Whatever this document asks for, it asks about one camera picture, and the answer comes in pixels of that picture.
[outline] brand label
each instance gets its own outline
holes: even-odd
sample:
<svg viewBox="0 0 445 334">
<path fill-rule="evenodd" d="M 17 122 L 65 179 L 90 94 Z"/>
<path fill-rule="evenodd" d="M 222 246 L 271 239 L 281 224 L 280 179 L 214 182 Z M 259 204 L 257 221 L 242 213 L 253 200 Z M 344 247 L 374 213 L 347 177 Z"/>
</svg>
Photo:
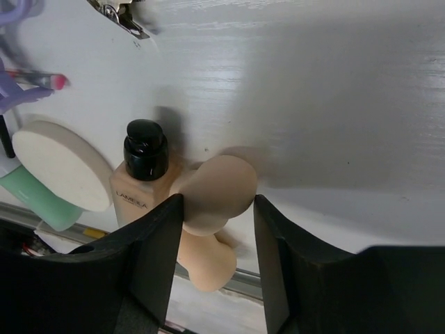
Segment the brand label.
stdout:
<svg viewBox="0 0 445 334">
<path fill-rule="evenodd" d="M 121 198 L 122 198 L 123 200 L 125 200 L 126 202 L 131 203 L 132 205 L 135 205 L 135 206 L 137 206 L 137 207 L 139 207 L 139 208 L 141 208 L 141 209 L 142 209 L 142 208 L 148 209 L 148 208 L 147 208 L 147 205 L 146 205 L 145 203 L 140 202 L 140 201 L 138 201 L 138 200 L 132 198 L 131 196 L 125 195 L 124 193 L 119 193 L 118 191 L 116 191 L 116 195 L 118 195 L 119 197 L 121 197 Z"/>
</svg>

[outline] black bottle cap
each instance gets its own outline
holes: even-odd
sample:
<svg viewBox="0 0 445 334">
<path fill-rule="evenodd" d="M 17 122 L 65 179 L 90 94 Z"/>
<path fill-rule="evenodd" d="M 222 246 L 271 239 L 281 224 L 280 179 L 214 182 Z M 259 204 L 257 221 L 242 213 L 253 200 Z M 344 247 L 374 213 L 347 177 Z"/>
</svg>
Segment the black bottle cap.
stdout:
<svg viewBox="0 0 445 334">
<path fill-rule="evenodd" d="M 127 127 L 124 160 L 127 173 L 140 181 L 154 181 L 168 169 L 168 142 L 161 126 L 151 120 L 134 120 Z"/>
</svg>

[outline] metal clip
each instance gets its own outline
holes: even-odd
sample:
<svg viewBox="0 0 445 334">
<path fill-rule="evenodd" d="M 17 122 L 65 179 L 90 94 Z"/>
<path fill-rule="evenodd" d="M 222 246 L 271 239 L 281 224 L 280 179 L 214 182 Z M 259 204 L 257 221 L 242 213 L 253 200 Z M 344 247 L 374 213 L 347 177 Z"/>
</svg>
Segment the metal clip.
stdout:
<svg viewBox="0 0 445 334">
<path fill-rule="evenodd" d="M 144 29 L 133 21 L 130 5 L 145 0 L 87 0 L 103 16 L 109 18 L 139 40 L 150 38 Z"/>
</svg>

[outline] pink tip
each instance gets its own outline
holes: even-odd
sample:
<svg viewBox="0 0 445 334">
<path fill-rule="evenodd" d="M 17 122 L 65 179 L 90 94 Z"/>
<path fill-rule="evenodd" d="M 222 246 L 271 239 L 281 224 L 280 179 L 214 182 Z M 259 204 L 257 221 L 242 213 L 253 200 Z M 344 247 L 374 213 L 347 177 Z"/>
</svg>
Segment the pink tip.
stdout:
<svg viewBox="0 0 445 334">
<path fill-rule="evenodd" d="M 51 75 L 51 87 L 54 90 L 63 89 L 66 83 L 67 83 L 67 78 L 65 77 L 65 75 L 62 74 Z"/>
</svg>

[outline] beige makeup sponge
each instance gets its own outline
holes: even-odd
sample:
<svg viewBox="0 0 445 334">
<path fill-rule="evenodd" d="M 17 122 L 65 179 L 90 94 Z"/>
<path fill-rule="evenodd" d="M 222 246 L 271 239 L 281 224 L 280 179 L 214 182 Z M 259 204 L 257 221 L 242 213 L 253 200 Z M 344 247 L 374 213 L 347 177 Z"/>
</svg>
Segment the beige makeup sponge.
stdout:
<svg viewBox="0 0 445 334">
<path fill-rule="evenodd" d="M 180 177 L 170 193 L 184 195 L 185 231 L 207 236 L 247 210 L 256 192 L 255 169 L 240 158 L 221 155 Z"/>
<path fill-rule="evenodd" d="M 190 281 L 200 291 L 224 287 L 235 274 L 236 254 L 214 235 L 197 237 L 183 230 L 177 261 L 188 271 Z"/>
<path fill-rule="evenodd" d="M 111 167 L 74 132 L 35 121 L 14 134 L 13 146 L 23 166 L 58 197 L 96 212 L 111 205 Z"/>
</svg>

